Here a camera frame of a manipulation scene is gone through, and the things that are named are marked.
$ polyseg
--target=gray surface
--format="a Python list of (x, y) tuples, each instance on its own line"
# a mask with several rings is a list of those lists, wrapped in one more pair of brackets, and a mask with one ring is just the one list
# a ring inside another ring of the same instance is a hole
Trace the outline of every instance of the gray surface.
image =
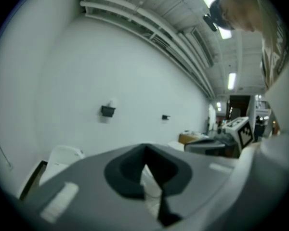
[[(172, 213), (184, 217), (183, 221), (169, 226), (167, 230), (170, 231), (248, 230), (276, 206), (289, 186), (289, 135), (270, 138), (258, 148), (245, 148), (239, 159), (184, 153), (155, 146), (184, 160), (193, 170), (185, 190), (167, 198)], [(164, 229), (156, 220), (158, 199), (146, 198), (144, 202), (123, 198), (104, 179), (105, 165), (133, 147), (76, 162), (42, 185), (28, 199), (28, 204), (41, 211), (60, 185), (70, 181), (79, 186), (79, 192), (56, 222), (56, 228)], [(212, 163), (234, 169), (225, 174), (212, 169)]]
[(198, 140), (192, 143), (185, 145), (184, 150), (186, 152), (193, 152), (198, 154), (205, 154), (207, 150), (215, 150), (224, 148), (225, 144), (213, 140), (212, 142), (206, 142), (208, 139)]

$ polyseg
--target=person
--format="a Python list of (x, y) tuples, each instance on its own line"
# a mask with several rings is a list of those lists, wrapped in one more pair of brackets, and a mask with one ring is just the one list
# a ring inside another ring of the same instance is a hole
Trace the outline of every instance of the person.
[(289, 31), (273, 4), (269, 0), (215, 0), (209, 10), (212, 23), (223, 29), (262, 34), (260, 67), (268, 91), (289, 60)]
[(256, 117), (256, 125), (262, 125), (263, 124), (263, 120), (260, 120), (260, 116)]

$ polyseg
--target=ceiling duct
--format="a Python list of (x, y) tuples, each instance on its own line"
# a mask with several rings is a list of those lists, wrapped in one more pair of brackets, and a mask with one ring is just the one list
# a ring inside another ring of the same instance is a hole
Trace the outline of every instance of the ceiling duct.
[(158, 44), (160, 47), (162, 47), (163, 49), (167, 49), (169, 47), (169, 44), (167, 42), (165, 42), (161, 37), (159, 37), (158, 35), (155, 35), (152, 38), (152, 41), (155, 42), (156, 44)]
[(188, 73), (193, 73), (194, 72), (191, 70), (191, 68), (188, 66), (188, 63), (176, 52), (174, 51), (171, 47), (168, 47), (166, 49), (166, 51), (175, 59), (178, 60), (178, 62), (180, 63), (180, 65), (182, 66), (182, 68), (184, 68), (185, 71), (187, 71)]
[(188, 40), (191, 42), (191, 44), (195, 47), (195, 50), (199, 53), (199, 56), (201, 57), (204, 65), (207, 68), (213, 67), (213, 56), (197, 28), (194, 27), (192, 29), (185, 30), (184, 34), (186, 38), (188, 38)]

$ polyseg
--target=cardboard box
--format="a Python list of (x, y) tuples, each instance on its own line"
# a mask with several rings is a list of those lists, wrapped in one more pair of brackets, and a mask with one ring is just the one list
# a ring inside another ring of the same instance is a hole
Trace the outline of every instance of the cardboard box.
[(182, 144), (186, 144), (191, 141), (197, 141), (197, 140), (199, 140), (199, 137), (194, 134), (180, 134), (179, 136), (179, 142)]

